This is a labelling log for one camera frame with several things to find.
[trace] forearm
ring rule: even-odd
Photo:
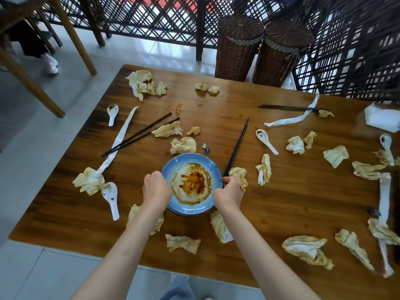
[[[124,300],[150,232],[160,213],[143,203],[99,266],[71,300]]]
[[[320,300],[279,258],[239,208],[220,212],[266,299]]]

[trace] wooden table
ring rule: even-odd
[[[324,300],[329,299],[394,299],[398,277],[384,279],[370,273],[347,248],[337,243],[334,234],[341,228],[357,233],[361,247],[367,250],[372,264],[382,267],[378,242],[367,228],[369,206],[378,206],[378,182],[353,175],[352,161],[378,163],[371,151],[381,149],[383,132],[366,126],[363,110],[367,102],[322,95],[318,107],[331,110],[335,117],[320,118],[310,114],[304,121],[279,127],[266,127],[264,122],[300,115],[298,111],[258,109],[260,104],[308,105],[314,94],[283,90],[261,85],[214,79],[204,76],[149,69],[157,84],[169,85],[167,95],[147,97],[144,102],[133,96],[126,76],[143,69],[124,65],[99,101],[81,131],[68,148],[31,206],[17,224],[12,240],[55,247],[103,257],[125,229],[133,204],[142,204],[142,184],[147,173],[162,170],[171,159],[170,142],[174,137],[148,136],[118,152],[104,172],[106,181],[118,186],[120,219],[112,220],[110,207],[101,193],[89,197],[74,188],[72,181],[87,167],[97,169],[103,162],[100,155],[111,147],[131,109],[139,105],[127,136],[142,129],[182,104],[181,126],[184,132],[200,126],[195,136],[197,152],[207,143],[208,155],[221,171],[225,170],[245,119],[250,117],[234,166],[246,168],[249,186],[242,201],[242,211],[277,254]],[[213,97],[198,93],[195,84],[201,79],[208,85],[220,85]],[[106,108],[119,105],[113,127],[108,127]],[[275,156],[256,138],[263,128],[279,151]],[[315,131],[312,149],[303,155],[285,150],[293,136],[305,137]],[[322,155],[339,144],[347,147],[350,158],[333,169]],[[269,153],[272,177],[265,186],[257,184],[257,170],[264,153]],[[166,210],[161,231],[149,238],[140,264],[174,272],[208,277],[248,286],[257,286],[235,242],[222,244],[210,225],[210,213],[185,217]],[[197,255],[183,249],[169,252],[165,234],[201,238]],[[323,252],[335,267],[327,271],[311,266],[286,253],[282,242],[295,235],[311,235],[328,239]],[[390,262],[400,274],[400,268]]]
[[[60,0],[27,0],[18,5],[10,5],[6,9],[0,10],[0,34],[8,28],[21,21],[38,8],[46,3],[51,6],[61,23],[65,27],[66,32],[70,36],[83,62],[88,68],[91,75],[96,75],[97,70],[92,60],[87,54],[85,47],[79,39],[76,31],[71,24],[67,13],[63,9]],[[10,73],[14,75],[40,102],[43,103],[58,118],[64,117],[65,113],[60,107],[44,92],[44,90],[33,80],[27,72],[19,65],[7,51],[0,46],[0,64],[2,64]]]

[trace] blue plate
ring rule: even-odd
[[[193,166],[193,164],[196,164],[196,166],[201,166],[202,171],[206,172],[209,179],[205,179],[207,183],[204,193],[210,193],[204,200],[202,200],[205,197],[203,196],[200,203],[194,202],[193,204],[185,204],[182,203],[182,201],[179,202],[176,198],[176,195],[182,198],[182,194],[184,193],[173,191],[173,195],[168,205],[168,208],[179,215],[197,215],[208,211],[214,206],[214,189],[222,188],[223,186],[221,173],[217,165],[215,165],[215,163],[211,159],[200,154],[187,153],[177,155],[176,157],[172,158],[162,170],[164,179],[168,181],[169,186],[171,186],[173,190],[179,189],[180,183],[176,183],[177,179],[179,180],[181,174],[185,173],[185,169]],[[183,200],[190,201],[192,199],[190,197],[184,197]]]

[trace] basket lid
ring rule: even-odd
[[[234,39],[249,40],[261,36],[264,26],[255,18],[233,15],[219,19],[218,29]]]
[[[274,42],[288,47],[305,47],[314,40],[312,32],[306,26],[294,21],[268,23],[265,32]]]

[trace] blue ceramic plate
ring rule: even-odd
[[[208,211],[214,206],[214,189],[223,186],[217,165],[200,154],[177,155],[162,171],[173,191],[168,208],[179,215]]]

